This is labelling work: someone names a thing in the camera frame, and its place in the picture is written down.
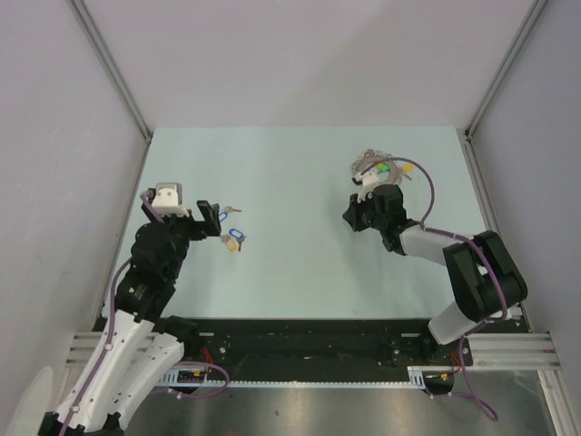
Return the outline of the large metal keyring organizer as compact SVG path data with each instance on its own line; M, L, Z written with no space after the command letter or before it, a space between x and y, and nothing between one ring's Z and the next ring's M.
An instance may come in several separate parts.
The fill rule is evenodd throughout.
M411 163L388 161L390 157L391 154L380 150L366 150L351 164L351 177L354 178L358 173L374 164L369 171L375 173L381 183L399 185L404 180L411 180L410 173L415 169L414 165Z

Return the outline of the yellow tag key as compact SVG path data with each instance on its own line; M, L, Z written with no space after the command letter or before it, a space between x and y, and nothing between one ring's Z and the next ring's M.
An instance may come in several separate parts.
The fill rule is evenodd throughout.
M401 166L401 173L402 176L405 178L410 179L410 173L414 170L414 165L413 164L405 164Z
M239 243L236 240L229 239L225 242L226 247L232 253L239 252L241 250Z

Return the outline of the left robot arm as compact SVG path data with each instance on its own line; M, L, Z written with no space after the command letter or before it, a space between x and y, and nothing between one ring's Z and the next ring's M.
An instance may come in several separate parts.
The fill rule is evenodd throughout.
M199 356L197 325L161 318L190 244L222 232L219 205L196 205L200 221L176 198L143 201L149 221L137 230L130 258L113 277L103 334L70 393L44 416L39 434L122 435L162 376Z

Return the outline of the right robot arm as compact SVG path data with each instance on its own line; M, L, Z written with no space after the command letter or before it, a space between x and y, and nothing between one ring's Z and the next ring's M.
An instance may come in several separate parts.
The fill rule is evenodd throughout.
M466 236L412 220L396 185L352 194L342 218L354 232L377 231L390 253L446 268L454 301L428 322L428 336L419 341L419 355L429 364L442 363L451 343L479 326L504 321L509 309L528 296L526 281L498 233Z

